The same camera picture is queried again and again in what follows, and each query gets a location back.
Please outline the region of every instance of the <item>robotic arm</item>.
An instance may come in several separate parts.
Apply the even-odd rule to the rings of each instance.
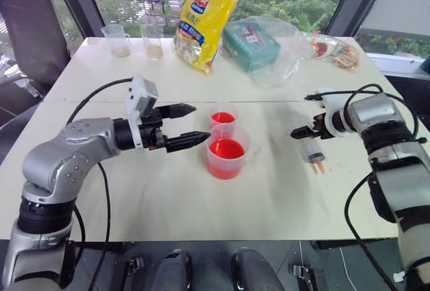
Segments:
[[[297,128],[291,137],[328,139],[356,132],[368,152],[368,184],[378,214],[398,225],[398,246],[407,290],[430,290],[430,158],[406,127],[390,98],[379,93],[347,106],[335,96],[322,100],[327,112],[314,126]]]
[[[135,77],[126,100],[128,120],[96,118],[67,124],[58,136],[27,155],[19,218],[15,221],[3,270],[7,290],[59,290],[73,279],[75,248],[69,241],[72,211],[83,181],[98,162],[120,151],[193,147],[209,133],[190,132],[167,138],[163,118],[196,110],[187,104],[153,108],[157,90]]]

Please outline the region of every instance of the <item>plastic wrapper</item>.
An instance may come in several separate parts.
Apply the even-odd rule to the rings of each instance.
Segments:
[[[186,0],[175,33],[179,56],[210,72],[221,32],[238,0]]]
[[[357,68],[359,54],[350,44],[325,34],[303,32],[303,36],[312,44],[315,59],[332,61],[336,66],[344,69]]]
[[[280,86],[304,59],[315,55],[298,28],[271,17],[252,16],[228,22],[222,34],[222,53],[258,85]]]

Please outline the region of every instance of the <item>green box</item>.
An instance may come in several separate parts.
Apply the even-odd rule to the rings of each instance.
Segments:
[[[281,48],[259,24],[244,21],[227,23],[222,44],[247,72],[273,64]]]

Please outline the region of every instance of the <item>plastic measuring cup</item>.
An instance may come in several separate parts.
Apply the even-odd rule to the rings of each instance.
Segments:
[[[231,103],[215,103],[210,109],[209,127],[213,128],[223,123],[235,123],[239,113]]]
[[[101,32],[103,32],[114,56],[122,58],[131,53],[130,35],[124,32],[123,26],[120,24],[108,24],[102,27]]]
[[[142,34],[148,57],[151,59],[160,59],[163,57],[163,47],[161,46],[163,26],[157,24],[157,17],[153,15],[142,16],[139,19],[139,24],[140,34]]]
[[[254,155],[248,132],[236,124],[224,123],[210,130],[206,140],[209,172],[219,179],[236,177],[249,156]]]

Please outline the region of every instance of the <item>floor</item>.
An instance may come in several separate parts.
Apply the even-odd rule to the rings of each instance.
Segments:
[[[0,264],[3,265],[7,241],[0,241]],[[316,250],[310,241],[197,241],[197,242],[147,242],[124,243],[123,254],[108,253],[97,280],[97,290],[116,291],[124,272],[124,264],[135,257],[144,258],[144,268],[131,279],[129,290],[150,290],[155,272],[163,258],[174,249],[187,251],[193,259],[193,291],[232,291],[230,258],[241,247],[254,249],[272,266],[286,291],[299,288],[292,275],[292,266],[302,263],[307,267],[323,268],[328,290],[354,290],[345,275],[339,248]],[[368,243],[385,272],[392,278],[400,272],[401,263],[396,239]],[[356,290],[388,290],[376,271],[357,246],[342,247],[345,265]],[[86,290],[99,260],[100,251],[86,249],[78,265],[72,284],[65,290]],[[403,285],[396,284],[399,290]]]

